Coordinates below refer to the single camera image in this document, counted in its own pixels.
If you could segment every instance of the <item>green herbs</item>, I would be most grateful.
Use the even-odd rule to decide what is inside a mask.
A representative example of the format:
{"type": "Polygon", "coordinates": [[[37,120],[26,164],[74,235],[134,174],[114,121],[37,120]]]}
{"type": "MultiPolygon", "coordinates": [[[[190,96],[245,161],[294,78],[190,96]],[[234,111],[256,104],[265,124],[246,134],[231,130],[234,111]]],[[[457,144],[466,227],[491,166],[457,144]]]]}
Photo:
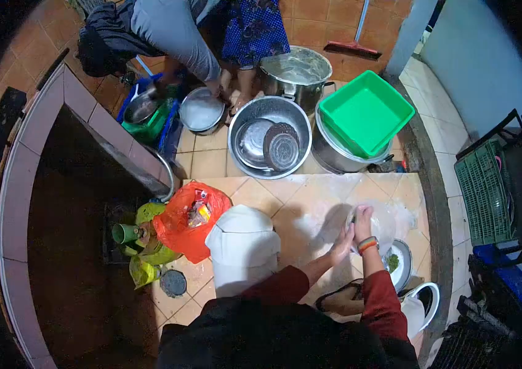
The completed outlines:
{"type": "Polygon", "coordinates": [[[392,273],[399,267],[399,257],[392,254],[386,258],[386,263],[388,264],[388,272],[392,273]]]}

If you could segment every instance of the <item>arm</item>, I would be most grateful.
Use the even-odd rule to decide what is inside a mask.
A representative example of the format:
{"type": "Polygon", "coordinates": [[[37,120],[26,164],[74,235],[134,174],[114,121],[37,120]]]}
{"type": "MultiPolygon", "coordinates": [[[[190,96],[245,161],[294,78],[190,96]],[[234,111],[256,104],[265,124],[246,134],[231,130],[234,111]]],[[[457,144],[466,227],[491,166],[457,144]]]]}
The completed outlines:
{"type": "Polygon", "coordinates": [[[339,264],[349,254],[353,236],[353,227],[350,227],[348,232],[342,229],[329,252],[299,269],[288,265],[263,282],[244,291],[242,296],[258,298],[272,305],[297,303],[327,270],[339,264]]]}
{"type": "Polygon", "coordinates": [[[142,2],[132,30],[176,59],[201,81],[220,78],[220,65],[199,33],[187,1],[142,2]]]}
{"type": "MultiPolygon", "coordinates": [[[[355,214],[355,242],[360,243],[371,237],[372,207],[358,207],[355,214]]],[[[381,338],[398,338],[409,341],[407,319],[400,311],[400,302],[390,274],[384,269],[382,258],[376,247],[369,247],[361,254],[364,268],[365,310],[362,323],[381,338]]]]}

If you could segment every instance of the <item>colorful wristband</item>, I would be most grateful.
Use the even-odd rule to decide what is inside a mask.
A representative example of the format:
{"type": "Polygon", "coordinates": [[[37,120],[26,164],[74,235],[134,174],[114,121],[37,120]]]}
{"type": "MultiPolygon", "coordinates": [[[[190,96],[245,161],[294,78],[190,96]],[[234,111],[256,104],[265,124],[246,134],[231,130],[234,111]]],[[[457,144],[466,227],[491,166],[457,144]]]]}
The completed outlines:
{"type": "Polygon", "coordinates": [[[360,242],[360,244],[357,246],[357,251],[361,254],[367,249],[372,246],[376,246],[378,244],[378,240],[376,240],[375,236],[368,237],[367,239],[360,242]]]}

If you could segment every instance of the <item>broom handle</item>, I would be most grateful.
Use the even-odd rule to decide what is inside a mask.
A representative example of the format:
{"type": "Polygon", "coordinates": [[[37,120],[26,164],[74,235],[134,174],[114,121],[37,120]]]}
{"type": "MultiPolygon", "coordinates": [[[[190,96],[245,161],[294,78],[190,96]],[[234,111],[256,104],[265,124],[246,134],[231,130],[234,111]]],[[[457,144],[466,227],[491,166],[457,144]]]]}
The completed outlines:
{"type": "Polygon", "coordinates": [[[360,42],[361,29],[364,26],[366,20],[366,13],[368,12],[368,4],[370,0],[364,0],[364,7],[361,10],[360,24],[357,25],[357,32],[355,33],[355,42],[360,42]]]}

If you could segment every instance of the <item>watch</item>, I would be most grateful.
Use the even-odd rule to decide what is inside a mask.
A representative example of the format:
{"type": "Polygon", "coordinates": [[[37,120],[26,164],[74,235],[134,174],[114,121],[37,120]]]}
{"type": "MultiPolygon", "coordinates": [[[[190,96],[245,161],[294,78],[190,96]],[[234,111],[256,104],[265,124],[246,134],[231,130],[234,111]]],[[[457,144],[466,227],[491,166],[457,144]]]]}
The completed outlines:
{"type": "Polygon", "coordinates": [[[357,245],[357,252],[361,256],[365,249],[370,248],[372,246],[375,246],[376,249],[380,250],[380,243],[378,243],[378,239],[375,238],[375,236],[368,237],[367,239],[360,242],[360,244],[357,245]]]}

